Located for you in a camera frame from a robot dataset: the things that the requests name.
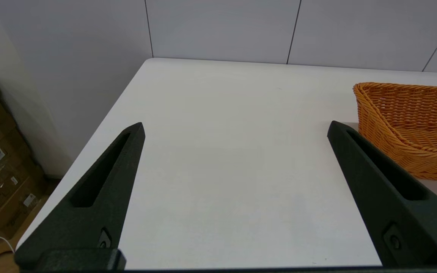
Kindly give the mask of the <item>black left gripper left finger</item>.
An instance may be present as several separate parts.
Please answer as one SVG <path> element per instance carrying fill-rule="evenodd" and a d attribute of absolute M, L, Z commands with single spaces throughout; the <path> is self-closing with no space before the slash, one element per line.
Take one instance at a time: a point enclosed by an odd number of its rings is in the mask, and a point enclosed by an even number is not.
<path fill-rule="evenodd" d="M 125 128 L 14 254 L 21 270 L 123 270 L 118 245 L 145 141 Z"/>

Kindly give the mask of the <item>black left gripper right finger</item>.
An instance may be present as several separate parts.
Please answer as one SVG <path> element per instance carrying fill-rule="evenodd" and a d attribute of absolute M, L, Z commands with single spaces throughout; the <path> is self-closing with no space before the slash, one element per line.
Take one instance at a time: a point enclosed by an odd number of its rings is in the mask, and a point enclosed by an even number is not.
<path fill-rule="evenodd" d="M 382 264 L 437 266 L 437 195 L 350 126 L 327 137 Z"/>

